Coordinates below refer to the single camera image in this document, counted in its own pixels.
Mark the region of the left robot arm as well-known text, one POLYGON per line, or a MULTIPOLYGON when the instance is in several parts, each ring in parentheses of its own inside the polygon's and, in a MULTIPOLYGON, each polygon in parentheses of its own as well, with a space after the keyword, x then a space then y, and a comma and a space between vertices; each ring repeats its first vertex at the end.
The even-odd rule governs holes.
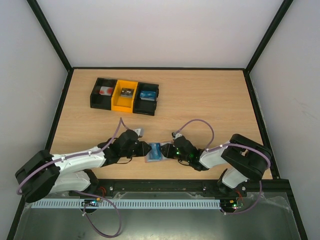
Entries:
POLYGON ((117 164, 121 158, 145 157, 151 151, 140 137, 140 128, 128 129, 119 137, 79 152, 51 154, 40 150, 15 173, 17 194, 33 203, 51 193, 92 190, 96 177, 90 169, 117 164))

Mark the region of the blue VIP card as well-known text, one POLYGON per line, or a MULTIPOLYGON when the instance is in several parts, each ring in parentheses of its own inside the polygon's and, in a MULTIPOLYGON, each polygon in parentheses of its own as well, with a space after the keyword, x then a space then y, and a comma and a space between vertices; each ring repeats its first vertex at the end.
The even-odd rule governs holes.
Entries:
POLYGON ((161 144, 159 142, 149 143, 152 147, 151 151, 146 156, 147 162, 157 162, 163 159, 163 155, 160 151, 161 144))

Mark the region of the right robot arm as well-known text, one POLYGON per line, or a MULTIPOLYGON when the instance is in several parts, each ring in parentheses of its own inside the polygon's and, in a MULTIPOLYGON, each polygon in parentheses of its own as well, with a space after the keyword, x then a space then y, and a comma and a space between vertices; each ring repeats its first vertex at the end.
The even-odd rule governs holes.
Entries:
POLYGON ((217 189, 224 196, 229 196, 247 180, 260 181, 270 168, 273 156, 269 148, 238 133, 228 142, 206 149, 196 148, 179 135, 173 143, 166 143, 159 150, 165 158, 186 162, 199 172, 228 163, 231 168, 225 169, 217 181, 217 189))

